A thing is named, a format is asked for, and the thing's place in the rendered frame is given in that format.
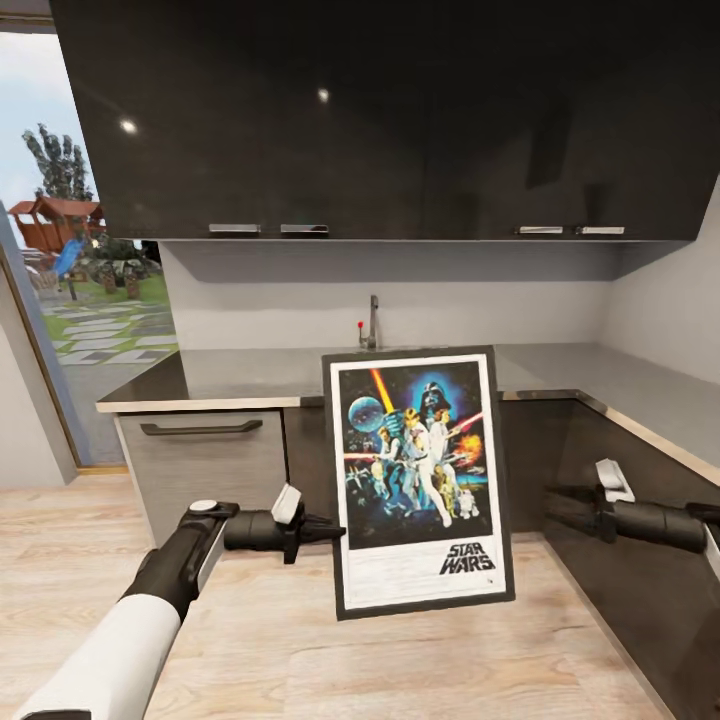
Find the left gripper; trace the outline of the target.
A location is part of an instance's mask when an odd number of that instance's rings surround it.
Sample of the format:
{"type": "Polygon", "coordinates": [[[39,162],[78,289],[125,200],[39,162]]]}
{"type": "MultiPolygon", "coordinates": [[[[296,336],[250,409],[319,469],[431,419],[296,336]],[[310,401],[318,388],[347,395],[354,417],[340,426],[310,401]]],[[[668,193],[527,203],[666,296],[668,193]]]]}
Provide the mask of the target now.
{"type": "Polygon", "coordinates": [[[330,540],[343,537],[347,528],[335,527],[330,517],[319,517],[305,513],[305,501],[299,501],[296,516],[290,524],[281,524],[274,519],[272,509],[257,509],[249,528],[250,550],[280,550],[284,552],[284,564],[294,562],[299,544],[330,540]]]}

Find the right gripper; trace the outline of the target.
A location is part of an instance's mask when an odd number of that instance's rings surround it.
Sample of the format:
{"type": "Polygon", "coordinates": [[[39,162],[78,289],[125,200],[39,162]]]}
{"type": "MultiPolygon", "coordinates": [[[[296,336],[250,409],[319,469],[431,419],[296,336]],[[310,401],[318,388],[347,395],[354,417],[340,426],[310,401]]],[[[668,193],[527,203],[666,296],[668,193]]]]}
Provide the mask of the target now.
{"type": "Polygon", "coordinates": [[[552,522],[565,525],[575,531],[615,545],[615,536],[626,536],[645,542],[665,545],[666,519],[661,505],[636,499],[634,503],[618,499],[607,501],[605,487],[596,485],[595,491],[588,486],[546,485],[546,491],[590,505],[591,514],[547,511],[542,513],[552,522]]]}

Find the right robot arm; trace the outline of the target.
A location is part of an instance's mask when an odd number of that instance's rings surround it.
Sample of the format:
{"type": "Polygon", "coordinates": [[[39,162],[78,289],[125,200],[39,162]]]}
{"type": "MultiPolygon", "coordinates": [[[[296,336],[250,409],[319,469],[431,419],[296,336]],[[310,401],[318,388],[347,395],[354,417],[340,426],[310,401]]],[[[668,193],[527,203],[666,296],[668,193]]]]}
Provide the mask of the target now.
{"type": "Polygon", "coordinates": [[[691,553],[706,554],[720,584],[720,507],[687,503],[684,509],[635,500],[618,462],[604,459],[596,464],[603,485],[546,485],[545,490],[590,505],[591,514],[547,511],[552,522],[615,545],[615,536],[668,545],[691,553]]]}

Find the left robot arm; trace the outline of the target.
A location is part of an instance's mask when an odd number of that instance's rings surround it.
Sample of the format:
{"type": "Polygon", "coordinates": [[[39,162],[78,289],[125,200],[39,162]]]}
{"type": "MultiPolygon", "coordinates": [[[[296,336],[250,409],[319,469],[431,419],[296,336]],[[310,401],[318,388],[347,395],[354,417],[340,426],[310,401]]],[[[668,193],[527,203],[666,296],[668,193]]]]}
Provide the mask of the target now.
{"type": "Polygon", "coordinates": [[[330,517],[306,514],[300,497],[286,484],[274,509],[193,503],[103,622],[11,720],[143,720],[189,605],[223,549],[280,550],[288,565],[299,544],[347,534],[330,517]]]}

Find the poster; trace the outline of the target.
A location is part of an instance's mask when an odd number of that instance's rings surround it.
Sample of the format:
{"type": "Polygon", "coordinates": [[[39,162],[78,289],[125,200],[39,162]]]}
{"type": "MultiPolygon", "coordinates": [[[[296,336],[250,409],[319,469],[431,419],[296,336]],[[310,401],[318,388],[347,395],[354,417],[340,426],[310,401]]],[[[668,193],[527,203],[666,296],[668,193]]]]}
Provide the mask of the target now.
{"type": "Polygon", "coordinates": [[[516,601],[494,352],[321,356],[337,621],[516,601]]]}

